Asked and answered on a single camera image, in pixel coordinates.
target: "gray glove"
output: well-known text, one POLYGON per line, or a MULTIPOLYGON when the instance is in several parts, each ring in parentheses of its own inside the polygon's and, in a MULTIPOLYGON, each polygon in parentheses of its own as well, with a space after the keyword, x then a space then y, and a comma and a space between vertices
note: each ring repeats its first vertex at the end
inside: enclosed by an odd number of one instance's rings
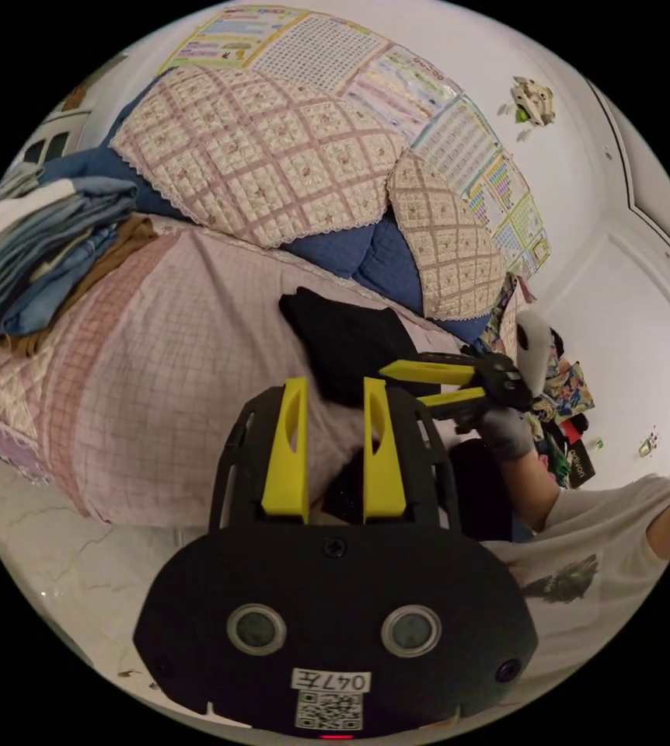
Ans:
POLYGON ((532 429, 517 410, 488 410, 477 426, 477 433, 501 462, 516 461, 535 449, 532 429))

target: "screw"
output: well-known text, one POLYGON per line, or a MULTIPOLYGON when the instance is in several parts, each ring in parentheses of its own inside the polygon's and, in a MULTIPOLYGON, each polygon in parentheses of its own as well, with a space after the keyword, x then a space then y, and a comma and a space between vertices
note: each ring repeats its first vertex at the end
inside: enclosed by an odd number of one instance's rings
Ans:
POLYGON ((338 560, 344 556, 347 548, 347 544, 343 539, 325 539, 322 547, 325 557, 329 557, 331 560, 338 560))

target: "poster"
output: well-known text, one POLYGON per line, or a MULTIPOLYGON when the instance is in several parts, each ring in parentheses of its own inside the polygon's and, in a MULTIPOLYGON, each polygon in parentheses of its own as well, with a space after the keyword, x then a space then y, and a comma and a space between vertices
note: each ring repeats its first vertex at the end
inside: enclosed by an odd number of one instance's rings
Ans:
POLYGON ((305 10, 276 5, 227 8, 186 39, 159 74, 183 64, 244 68, 281 32, 307 15, 305 10))
POLYGON ((410 143, 462 90, 429 62, 396 44, 364 66, 342 93, 410 143))
POLYGON ((350 21, 309 13, 291 24, 253 63, 256 70, 338 94, 389 41, 350 21))
POLYGON ((501 143, 477 107, 461 95, 429 123, 413 150, 434 166, 454 191, 465 195, 500 152, 501 143))
POLYGON ((528 280, 546 262, 550 245, 529 186, 508 153, 483 169, 466 199, 509 271, 528 280))

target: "label sticker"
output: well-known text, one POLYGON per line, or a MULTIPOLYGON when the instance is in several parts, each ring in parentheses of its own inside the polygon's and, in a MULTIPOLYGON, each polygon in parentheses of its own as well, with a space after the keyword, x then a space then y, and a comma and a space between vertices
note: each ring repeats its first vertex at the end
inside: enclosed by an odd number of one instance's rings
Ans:
POLYGON ((295 668, 291 673, 291 688, 303 692, 339 692, 341 694, 368 694, 372 688, 372 675, 367 671, 314 671, 295 668))
POLYGON ((307 730, 363 730, 364 698, 342 692, 299 692, 296 727, 307 730))

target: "window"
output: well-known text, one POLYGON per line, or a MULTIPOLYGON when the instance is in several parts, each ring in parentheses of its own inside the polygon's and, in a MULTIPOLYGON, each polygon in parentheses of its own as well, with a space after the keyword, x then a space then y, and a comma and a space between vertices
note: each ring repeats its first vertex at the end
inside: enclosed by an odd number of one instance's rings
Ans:
POLYGON ((39 140, 32 143, 24 152, 23 161, 25 163, 39 163, 42 149, 45 147, 45 140, 39 140))
POLYGON ((43 163, 47 163, 56 158, 60 158, 65 150, 65 144, 68 142, 68 136, 70 132, 61 132, 56 134, 55 137, 50 140, 50 144, 47 146, 47 152, 45 153, 45 160, 43 163))

